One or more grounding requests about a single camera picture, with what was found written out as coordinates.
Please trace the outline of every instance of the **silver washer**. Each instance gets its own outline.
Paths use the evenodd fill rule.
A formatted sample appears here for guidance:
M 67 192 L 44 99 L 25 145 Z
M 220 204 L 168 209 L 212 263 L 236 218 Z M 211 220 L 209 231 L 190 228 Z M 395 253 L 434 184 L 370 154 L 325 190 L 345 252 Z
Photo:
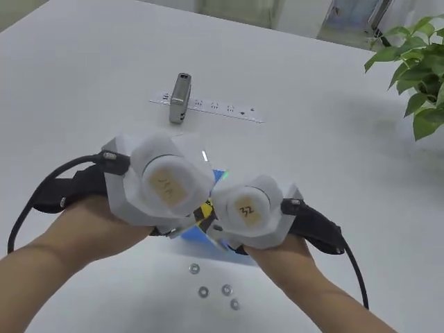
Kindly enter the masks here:
M 201 298 L 207 298 L 208 295 L 210 294 L 210 291 L 208 290 L 207 287 L 201 287 L 198 290 L 198 294 Z
M 191 274 L 198 274 L 200 272 L 200 267 L 197 264 L 191 264 L 189 265 L 189 272 Z
M 239 301 L 237 298 L 233 298 L 230 302 L 230 306 L 233 310 L 237 311 L 241 308 L 241 305 L 239 304 Z
M 222 294 L 229 296 L 233 293 L 233 288 L 229 284 L 224 284 L 222 286 Z

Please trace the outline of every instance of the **hand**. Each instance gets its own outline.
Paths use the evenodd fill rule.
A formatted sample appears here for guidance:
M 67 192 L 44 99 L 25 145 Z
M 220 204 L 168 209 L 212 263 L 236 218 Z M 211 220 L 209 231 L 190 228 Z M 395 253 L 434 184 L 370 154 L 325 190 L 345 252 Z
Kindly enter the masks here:
M 91 196 L 66 209 L 28 246 L 53 251 L 76 269 L 117 255 L 145 239 L 153 227 L 135 227 L 114 216 L 108 200 Z
M 266 250 L 244 247 L 262 270 L 284 292 L 304 289 L 322 276 L 301 237 L 289 234 L 284 242 Z

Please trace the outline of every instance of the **white tabletop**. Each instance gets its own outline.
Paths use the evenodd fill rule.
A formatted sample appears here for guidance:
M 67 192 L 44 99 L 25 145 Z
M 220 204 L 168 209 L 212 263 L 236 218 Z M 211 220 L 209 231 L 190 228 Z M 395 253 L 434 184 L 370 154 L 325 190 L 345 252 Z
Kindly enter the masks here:
M 443 161 L 410 156 L 395 134 L 406 100 L 386 91 L 395 65 L 364 76 L 370 52 L 124 0 L 51 0 L 0 34 L 0 244 L 38 183 L 118 133 L 198 132 L 216 168 L 297 182 L 343 228 L 370 307 L 401 332 L 441 327 Z M 170 126 L 150 103 L 178 72 L 193 92 L 254 105 L 258 124 L 189 112 Z M 20 246 L 53 216 L 33 212 Z M 147 239 L 95 263 L 44 306 L 29 332 L 317 332 L 262 272 L 178 255 Z M 360 299 L 346 256 L 314 250 L 323 272 Z M 201 271 L 191 275 L 188 266 Z M 230 283 L 241 303 L 229 308 Z M 202 300 L 200 286 L 210 289 Z

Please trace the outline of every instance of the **black hand strap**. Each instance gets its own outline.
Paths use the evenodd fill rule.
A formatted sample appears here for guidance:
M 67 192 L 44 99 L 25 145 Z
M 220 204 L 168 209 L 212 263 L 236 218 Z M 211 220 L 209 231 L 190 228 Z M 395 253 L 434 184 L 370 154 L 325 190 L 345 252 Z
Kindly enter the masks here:
M 344 254 L 341 227 L 308 206 L 303 200 L 284 199 L 281 210 L 283 214 L 295 216 L 289 234 L 305 238 L 315 248 L 328 255 Z M 238 255 L 248 255 L 243 246 L 230 249 Z
M 57 214 L 88 196 L 108 197 L 105 174 L 101 165 L 77 171 L 73 178 L 55 178 L 37 197 L 34 209 L 42 213 Z M 162 236 L 154 228 L 151 236 Z

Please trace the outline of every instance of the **potted plant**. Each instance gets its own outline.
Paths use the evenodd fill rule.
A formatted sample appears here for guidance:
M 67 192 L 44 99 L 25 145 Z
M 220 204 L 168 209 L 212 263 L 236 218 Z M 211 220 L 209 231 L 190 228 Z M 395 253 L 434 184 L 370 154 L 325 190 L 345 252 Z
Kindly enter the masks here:
M 401 61 L 389 89 L 396 85 L 399 95 L 413 89 L 404 117 L 413 116 L 415 140 L 444 124 L 444 28 L 436 30 L 433 19 L 444 19 L 444 15 L 424 17 L 410 28 L 391 29 L 381 37 L 399 35 L 402 45 L 382 49 L 364 65 L 367 72 L 375 62 Z

